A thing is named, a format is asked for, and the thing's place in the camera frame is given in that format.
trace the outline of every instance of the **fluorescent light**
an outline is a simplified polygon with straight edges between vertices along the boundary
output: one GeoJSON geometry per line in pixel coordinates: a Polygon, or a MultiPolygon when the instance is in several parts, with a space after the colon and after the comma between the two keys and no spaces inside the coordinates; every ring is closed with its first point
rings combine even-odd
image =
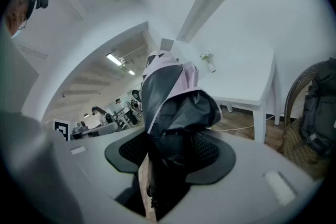
{"type": "Polygon", "coordinates": [[[112,62],[114,62],[117,66],[122,65],[122,63],[116,57],[114,57],[112,54],[107,54],[106,57],[109,58],[112,62]]]}

